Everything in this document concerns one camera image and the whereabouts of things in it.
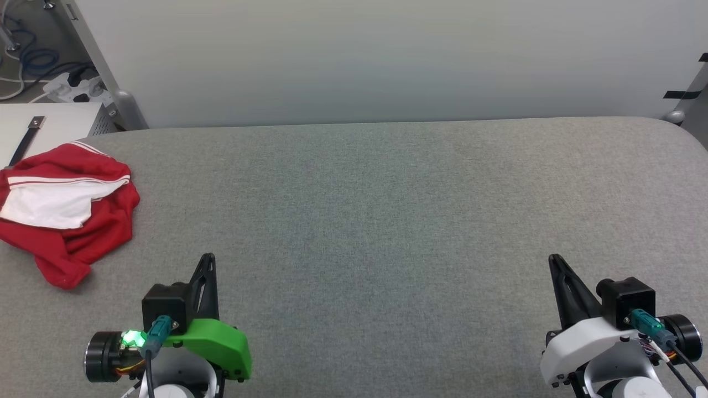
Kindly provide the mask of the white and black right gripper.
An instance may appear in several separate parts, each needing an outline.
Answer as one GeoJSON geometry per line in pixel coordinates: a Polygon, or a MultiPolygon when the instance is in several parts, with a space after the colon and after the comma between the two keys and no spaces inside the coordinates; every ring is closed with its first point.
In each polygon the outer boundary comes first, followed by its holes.
{"type": "Polygon", "coordinates": [[[682,315],[631,314],[624,330],[602,318],[599,300],[560,254],[549,256],[561,330],[549,332],[540,360],[550,387],[662,387],[655,368],[665,364],[683,387],[678,365],[697,378],[701,335],[682,315]]]}

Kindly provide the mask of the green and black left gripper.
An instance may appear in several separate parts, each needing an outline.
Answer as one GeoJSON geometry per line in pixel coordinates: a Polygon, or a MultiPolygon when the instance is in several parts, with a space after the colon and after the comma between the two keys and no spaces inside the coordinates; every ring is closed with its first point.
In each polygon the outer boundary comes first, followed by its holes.
{"type": "Polygon", "coordinates": [[[141,378],[145,370],[144,351],[153,353],[152,367],[167,358],[167,350],[185,349],[217,368],[227,380],[242,383],[251,378],[252,358],[246,335],[220,322],[216,259],[205,253],[195,268],[189,285],[193,318],[185,333],[167,332],[166,327],[126,332],[97,332],[87,345],[84,370],[92,383],[115,383],[121,377],[141,378]]]}

